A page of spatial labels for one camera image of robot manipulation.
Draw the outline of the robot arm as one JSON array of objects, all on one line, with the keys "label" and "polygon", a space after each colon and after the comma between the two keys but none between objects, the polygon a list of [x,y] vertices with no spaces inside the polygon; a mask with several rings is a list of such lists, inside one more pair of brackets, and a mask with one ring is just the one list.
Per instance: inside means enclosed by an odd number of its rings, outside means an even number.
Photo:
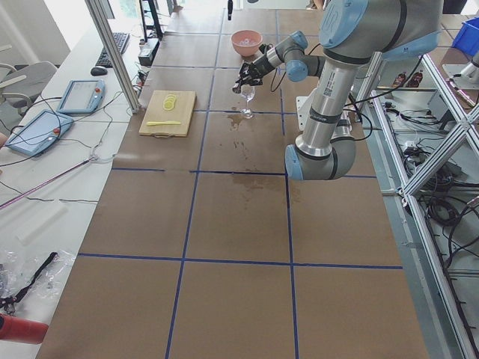
[{"label": "robot arm", "polygon": [[288,79],[319,79],[302,134],[285,150],[292,180],[335,180],[356,157],[355,139],[341,119],[360,66],[381,52],[385,59],[417,57],[437,47],[442,1],[331,1],[320,24],[323,55],[306,55],[308,42],[295,31],[250,64],[243,64],[233,91],[261,85],[284,64]]}]

